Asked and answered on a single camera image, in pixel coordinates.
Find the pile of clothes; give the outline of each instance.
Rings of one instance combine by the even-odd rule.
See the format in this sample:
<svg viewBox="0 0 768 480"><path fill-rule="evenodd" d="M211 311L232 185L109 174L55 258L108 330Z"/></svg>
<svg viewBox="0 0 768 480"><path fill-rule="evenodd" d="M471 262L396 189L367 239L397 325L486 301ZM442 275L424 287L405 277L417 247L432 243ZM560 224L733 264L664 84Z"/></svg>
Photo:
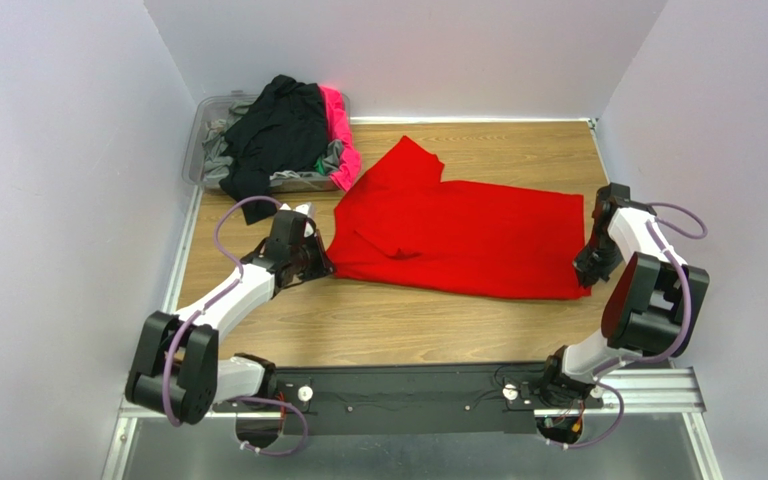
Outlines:
<svg viewBox="0 0 768 480"><path fill-rule="evenodd" d="M348 191L360 173L343 97L332 88L278 75L254 102L236 102L208 127L204 179L237 201L268 195L276 178L327 175ZM276 212L267 202L242 210L249 225Z"/></svg>

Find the black clothing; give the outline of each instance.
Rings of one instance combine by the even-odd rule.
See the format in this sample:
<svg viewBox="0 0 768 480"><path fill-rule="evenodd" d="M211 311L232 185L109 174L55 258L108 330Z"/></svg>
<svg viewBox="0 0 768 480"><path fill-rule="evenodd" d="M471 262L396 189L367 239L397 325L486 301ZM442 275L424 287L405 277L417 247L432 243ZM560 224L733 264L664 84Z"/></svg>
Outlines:
<svg viewBox="0 0 768 480"><path fill-rule="evenodd" d="M234 162L219 186L236 201L268 195L269 177L275 172L313 170L328 148L325 100L319 86L278 75L224 139L228 146L221 155L232 156ZM253 202L242 211L250 225L277 209L271 203Z"/></svg>

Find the silver metal surface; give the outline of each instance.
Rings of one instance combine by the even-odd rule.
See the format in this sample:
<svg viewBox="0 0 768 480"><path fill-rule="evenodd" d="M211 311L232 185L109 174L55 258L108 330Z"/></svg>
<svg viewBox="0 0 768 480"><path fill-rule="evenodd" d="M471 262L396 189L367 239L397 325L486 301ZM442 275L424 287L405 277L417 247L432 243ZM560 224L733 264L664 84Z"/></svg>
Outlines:
<svg viewBox="0 0 768 480"><path fill-rule="evenodd" d="M279 418L280 412L214 412L210 410L204 418ZM118 418L165 418L164 413L154 412L129 402L124 402L118 412Z"/></svg>
<svg viewBox="0 0 768 480"><path fill-rule="evenodd" d="M101 477L103 480L117 480L124 477L127 459L135 442L137 424L138 419L118 417L112 445L109 447L109 455L106 457L106 465L103 468L103 476Z"/></svg>
<svg viewBox="0 0 768 480"><path fill-rule="evenodd" d="M721 469L718 467L718 460L715 458L715 451L712 449L703 414L685 413L683 414L683 421L686 424L686 431L689 434L692 450L695 452L695 459L698 462L701 478L703 480L723 480Z"/></svg>
<svg viewBox="0 0 768 480"><path fill-rule="evenodd" d="M144 418L124 478L697 480L698 463L681 417L630 415L606 441L566 452L536 435L501 432L320 435L298 455L280 459L240 452L229 418L207 419L196 428ZM596 437L612 421L606 415L586 418L583 439ZM298 441L297 435L282 435L268 450L286 450Z"/></svg>
<svg viewBox="0 0 768 480"><path fill-rule="evenodd" d="M621 369L603 377L624 397L626 413L700 413L706 411L692 368ZM604 406L589 415L617 415L618 399L603 394ZM535 416L559 415L565 409L538 409Z"/></svg>
<svg viewBox="0 0 768 480"><path fill-rule="evenodd" d="M597 151L597 158L600 160L600 166L603 168L603 176L606 177L606 181L609 180L609 172L606 170L606 162L603 160L603 154L600 152L600 144L597 143L597 123L599 118L589 118L588 129L591 130L591 141L594 142L594 150Z"/></svg>

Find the black bracket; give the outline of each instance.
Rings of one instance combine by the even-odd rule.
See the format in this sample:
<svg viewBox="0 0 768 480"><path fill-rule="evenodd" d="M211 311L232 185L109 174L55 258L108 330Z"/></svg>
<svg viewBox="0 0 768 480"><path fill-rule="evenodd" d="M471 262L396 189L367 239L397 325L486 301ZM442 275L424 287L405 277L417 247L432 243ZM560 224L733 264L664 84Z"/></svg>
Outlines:
<svg viewBox="0 0 768 480"><path fill-rule="evenodd" d="M682 274L689 281L692 316L674 357L685 351L709 287L709 274L704 269L684 265ZM674 342L682 323L683 292L678 272L656 257L633 254L603 310L601 330L609 347L656 355Z"/></svg>
<svg viewBox="0 0 768 480"><path fill-rule="evenodd" d="M162 371L171 339L183 322L176 315L154 312L144 322L124 396L127 401L162 412ZM180 421L195 424L209 411L218 383L218 332L191 326L180 342L182 361L171 369L171 410Z"/></svg>
<svg viewBox="0 0 768 480"><path fill-rule="evenodd" d="M307 225L313 235L304 236ZM334 273L334 264L325 255L322 237L312 218L292 210L278 210L272 230L257 248L242 257L242 263L265 268L275 276L275 295L284 288Z"/></svg>
<svg viewBox="0 0 768 480"><path fill-rule="evenodd" d="M565 407L575 400L586 400L594 388L593 384L574 380L562 373L566 349L567 346L561 347L547 357L541 379L530 385L532 394L551 407Z"/></svg>
<svg viewBox="0 0 768 480"><path fill-rule="evenodd" d="M522 386L537 378L539 366L516 362L278 367L275 376L278 393L304 412L311 435L534 434L534 409L540 403ZM506 369L502 384L501 369ZM506 399L503 389L507 383L518 387L517 398ZM301 388L312 390L309 400L302 400ZM216 410L245 412L252 407L224 402ZM301 433L295 415L286 416L283 433Z"/></svg>
<svg viewBox="0 0 768 480"><path fill-rule="evenodd" d="M618 245L609 236L609 224L619 208L636 208L656 215L650 205L630 200L630 187L626 185L610 183L597 190L597 201L591 212L594 219L591 237L573 261L576 277L583 287L590 287L598 280L608 281L609 274L623 260Z"/></svg>

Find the red cloth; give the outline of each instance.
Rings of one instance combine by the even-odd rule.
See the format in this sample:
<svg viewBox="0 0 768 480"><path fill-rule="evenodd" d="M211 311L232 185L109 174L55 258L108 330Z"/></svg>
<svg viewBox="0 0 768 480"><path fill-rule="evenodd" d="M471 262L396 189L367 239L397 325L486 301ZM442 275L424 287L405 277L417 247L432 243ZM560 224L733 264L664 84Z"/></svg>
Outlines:
<svg viewBox="0 0 768 480"><path fill-rule="evenodd" d="M582 195L441 182L407 137L335 209L336 276L499 298L573 299Z"/></svg>

